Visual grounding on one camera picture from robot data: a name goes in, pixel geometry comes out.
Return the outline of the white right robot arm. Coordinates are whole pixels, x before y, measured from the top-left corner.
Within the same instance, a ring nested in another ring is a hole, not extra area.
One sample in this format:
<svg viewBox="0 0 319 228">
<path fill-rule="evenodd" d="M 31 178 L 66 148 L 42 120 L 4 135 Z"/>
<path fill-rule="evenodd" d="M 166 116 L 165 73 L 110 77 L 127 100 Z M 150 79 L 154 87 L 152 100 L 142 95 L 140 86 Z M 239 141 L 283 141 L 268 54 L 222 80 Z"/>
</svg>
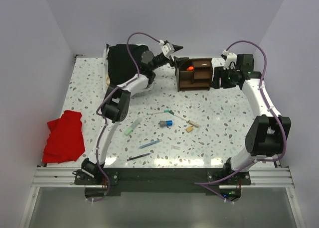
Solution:
<svg viewBox="0 0 319 228">
<path fill-rule="evenodd" d="M 262 73 L 254 71 L 251 54 L 223 51 L 223 66 L 214 68 L 212 87 L 239 87 L 250 104 L 254 121 L 245 136 L 244 148 L 224 163 L 221 176 L 226 184 L 239 180 L 239 172 L 247 172 L 257 162 L 275 162 L 284 154 L 291 128 L 289 117 L 274 107 L 266 91 Z"/>
</svg>

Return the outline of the white marker green cap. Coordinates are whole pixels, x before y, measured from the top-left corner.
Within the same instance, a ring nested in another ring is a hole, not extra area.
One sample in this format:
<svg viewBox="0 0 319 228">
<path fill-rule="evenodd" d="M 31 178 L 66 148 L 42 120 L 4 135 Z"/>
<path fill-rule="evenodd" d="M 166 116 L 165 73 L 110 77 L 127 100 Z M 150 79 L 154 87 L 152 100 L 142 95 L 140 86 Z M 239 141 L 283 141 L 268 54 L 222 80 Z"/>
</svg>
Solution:
<svg viewBox="0 0 319 228">
<path fill-rule="evenodd" d="M 173 116 L 175 116 L 175 117 L 177 117 L 177 118 L 179 118 L 179 119 L 185 121 L 186 123 L 190 123 L 190 120 L 189 120 L 189 119 L 187 119 L 187 118 L 185 118 L 185 117 L 182 117 L 182 116 L 176 114 L 176 113 L 173 112 L 172 110 L 170 110 L 169 113 L 170 113 L 171 115 L 173 115 Z"/>
</svg>

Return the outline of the light green highlighter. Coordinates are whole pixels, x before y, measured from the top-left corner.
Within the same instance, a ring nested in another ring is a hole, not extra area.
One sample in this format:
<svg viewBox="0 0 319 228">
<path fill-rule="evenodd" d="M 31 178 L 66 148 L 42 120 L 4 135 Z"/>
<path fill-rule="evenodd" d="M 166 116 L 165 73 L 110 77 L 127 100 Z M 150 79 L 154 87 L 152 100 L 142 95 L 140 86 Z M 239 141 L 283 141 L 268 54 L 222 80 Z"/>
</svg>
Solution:
<svg viewBox="0 0 319 228">
<path fill-rule="evenodd" d="M 130 135 L 132 133 L 132 131 L 140 124 L 140 122 L 142 121 L 141 118 L 137 118 L 125 131 L 124 134 L 125 135 Z"/>
</svg>

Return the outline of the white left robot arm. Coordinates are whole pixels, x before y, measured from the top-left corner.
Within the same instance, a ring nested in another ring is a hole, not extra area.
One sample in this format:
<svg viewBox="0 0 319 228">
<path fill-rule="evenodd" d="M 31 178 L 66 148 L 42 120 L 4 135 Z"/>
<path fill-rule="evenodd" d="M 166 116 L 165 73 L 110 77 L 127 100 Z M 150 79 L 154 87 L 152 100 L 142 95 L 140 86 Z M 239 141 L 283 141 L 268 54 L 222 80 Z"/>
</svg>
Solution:
<svg viewBox="0 0 319 228">
<path fill-rule="evenodd" d="M 107 177 L 103 171 L 107 151 L 119 123 L 128 114 L 131 97 L 151 90 L 156 77 L 155 69 L 170 64 L 172 54 L 183 49 L 183 46 L 167 40 L 161 40 L 159 46 L 161 52 L 157 56 L 144 44 L 106 46 L 105 68 L 110 76 L 110 84 L 97 108 L 97 115 L 104 120 L 104 124 L 93 153 L 84 159 L 76 178 L 99 184 Z"/>
</svg>

